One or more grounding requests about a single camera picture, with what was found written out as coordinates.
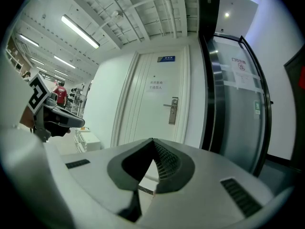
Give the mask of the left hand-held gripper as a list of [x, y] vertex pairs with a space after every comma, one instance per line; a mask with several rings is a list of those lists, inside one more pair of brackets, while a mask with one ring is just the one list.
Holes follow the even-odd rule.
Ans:
[[84, 119], [57, 105], [56, 93], [50, 92], [41, 75], [36, 74], [29, 86], [33, 95], [28, 102], [31, 113], [31, 131], [44, 143], [49, 138], [65, 136], [70, 128], [80, 128], [85, 125]]

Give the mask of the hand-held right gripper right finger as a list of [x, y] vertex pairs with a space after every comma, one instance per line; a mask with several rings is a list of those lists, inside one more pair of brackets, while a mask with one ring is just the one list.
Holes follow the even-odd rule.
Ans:
[[155, 139], [156, 195], [142, 217], [150, 229], [252, 228], [270, 189], [225, 157]]

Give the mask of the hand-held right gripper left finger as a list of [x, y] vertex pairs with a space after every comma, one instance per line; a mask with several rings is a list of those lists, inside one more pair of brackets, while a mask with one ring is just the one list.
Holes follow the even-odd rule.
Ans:
[[69, 173], [102, 208], [121, 219], [153, 228], [153, 201], [139, 185], [152, 161], [151, 138], [122, 146], [63, 156], [65, 163], [88, 160]]

